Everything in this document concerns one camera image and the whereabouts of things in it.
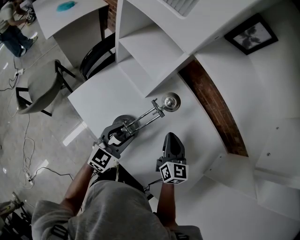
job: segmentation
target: gray t-shirt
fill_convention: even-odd
[[[32,217],[33,239],[61,240],[52,234],[55,225],[67,230],[69,240],[202,240],[198,227],[178,226],[172,231],[164,227],[145,194],[108,180],[90,188],[79,216],[59,204],[39,201]]]
[[[13,18],[14,5],[11,2],[6,3],[0,10],[0,33],[4,33],[9,27],[8,20]]]

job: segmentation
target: air vent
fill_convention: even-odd
[[[163,0],[182,16],[187,16],[199,0]]]

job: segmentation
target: brick wall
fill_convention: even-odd
[[[112,32],[115,32],[118,0],[104,0],[104,1],[109,4],[107,27]]]
[[[219,132],[229,153],[248,157],[240,131],[214,82],[202,65],[194,60],[179,74],[199,99]]]

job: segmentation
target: white table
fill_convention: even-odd
[[[73,67],[78,67],[104,36],[100,21],[107,18],[108,4],[103,0],[76,0],[71,9],[57,12],[57,6],[64,2],[66,0],[37,0],[33,7],[45,38],[54,36]]]
[[[121,154],[120,163],[143,186],[160,179],[160,173],[155,172],[156,159],[163,154],[165,135],[175,133],[185,146],[190,167],[188,181],[176,186],[178,198],[202,177],[221,152],[226,152],[207,113],[178,75],[143,98],[119,66],[111,64],[75,90],[69,100],[96,137],[100,137],[116,117],[123,114],[139,117],[153,107],[151,100],[158,98],[161,105],[160,99],[167,92],[180,96],[181,107],[143,128]],[[141,124],[151,117],[142,119]],[[150,191],[158,198],[160,184],[152,185]]]

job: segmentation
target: gray tiled floor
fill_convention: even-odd
[[[31,26],[25,26],[22,32],[28,37],[37,32],[38,40],[23,57],[15,58],[16,67],[25,69],[24,74],[18,80],[18,87],[27,87],[30,75],[53,59],[59,59],[62,65],[76,74],[76,79],[65,76],[73,90],[83,83],[79,71],[72,69],[55,40],[53,38],[45,39],[38,22]],[[0,50],[0,69],[0,89],[4,89],[9,86],[8,79],[13,78],[15,72],[13,55],[5,47]],[[69,145],[63,144],[64,139],[83,122],[69,102],[68,95],[68,90],[63,89],[46,109],[52,112],[52,117],[42,113],[30,114],[26,137],[35,141],[30,166],[31,174],[35,174],[38,167],[47,160],[49,162],[47,167],[74,176],[90,155],[95,136],[89,129],[83,128],[83,131]],[[13,191],[20,196],[21,200],[26,199],[32,205],[35,205],[39,199],[61,201],[71,181],[68,176],[58,176],[48,170],[43,170],[36,177],[32,189],[21,188],[24,183],[24,173],[21,171],[22,147],[29,116],[16,114],[11,118],[8,111],[10,115],[17,111],[14,90],[0,92],[0,144],[3,147],[0,150],[0,202],[9,200]],[[31,154],[32,148],[33,143],[26,140],[24,150],[27,157]]]

